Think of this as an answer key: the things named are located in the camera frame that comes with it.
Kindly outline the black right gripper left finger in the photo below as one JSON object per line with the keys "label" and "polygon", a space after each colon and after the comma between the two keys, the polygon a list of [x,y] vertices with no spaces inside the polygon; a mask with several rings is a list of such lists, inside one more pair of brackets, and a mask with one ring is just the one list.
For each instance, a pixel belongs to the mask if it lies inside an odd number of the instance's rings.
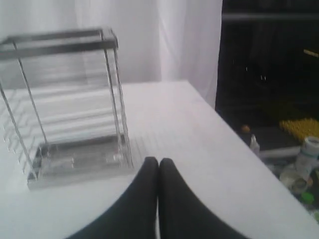
{"label": "black right gripper left finger", "polygon": [[155,239],[159,163],[146,157],[119,199],[70,239]]}

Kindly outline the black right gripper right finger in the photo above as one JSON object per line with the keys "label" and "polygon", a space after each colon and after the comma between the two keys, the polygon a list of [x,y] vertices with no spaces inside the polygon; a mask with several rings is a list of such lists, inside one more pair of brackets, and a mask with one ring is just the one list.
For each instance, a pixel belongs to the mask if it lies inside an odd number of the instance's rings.
{"label": "black right gripper right finger", "polygon": [[193,193],[173,160],[159,164],[159,232],[162,239],[245,239]]}

